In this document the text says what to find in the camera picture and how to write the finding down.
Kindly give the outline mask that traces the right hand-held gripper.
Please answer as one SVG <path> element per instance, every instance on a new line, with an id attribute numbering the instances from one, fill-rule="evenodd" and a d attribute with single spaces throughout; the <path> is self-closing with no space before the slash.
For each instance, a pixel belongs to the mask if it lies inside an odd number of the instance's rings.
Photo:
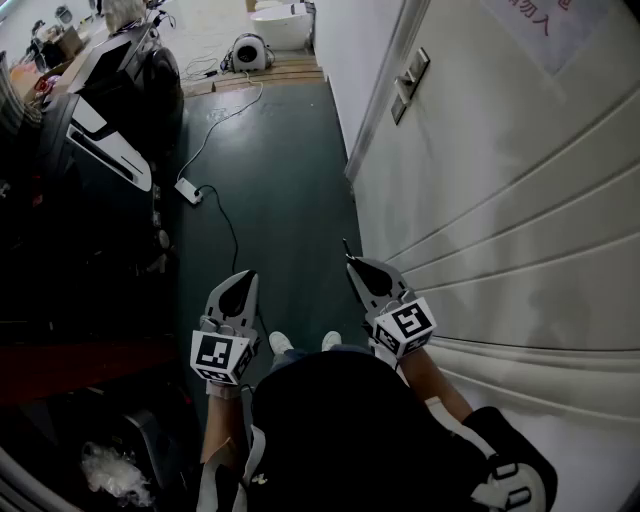
<path id="1" fill-rule="evenodd" d="M 437 324 L 426 300 L 414 300 L 414 290 L 393 266 L 364 257 L 348 257 L 347 272 L 368 314 L 379 314 L 395 300 L 393 310 L 373 319 L 369 345 L 376 357 L 396 368 L 399 361 L 426 345 Z"/>

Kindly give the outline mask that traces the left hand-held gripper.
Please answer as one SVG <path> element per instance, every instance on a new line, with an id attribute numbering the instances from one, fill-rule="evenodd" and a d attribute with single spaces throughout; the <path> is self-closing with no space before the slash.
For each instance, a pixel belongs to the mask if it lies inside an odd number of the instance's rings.
<path id="1" fill-rule="evenodd" d="M 201 378 L 223 386 L 241 383 L 260 343 L 253 329 L 258 284 L 256 272 L 239 272 L 211 291 L 191 340 L 190 366 Z"/>

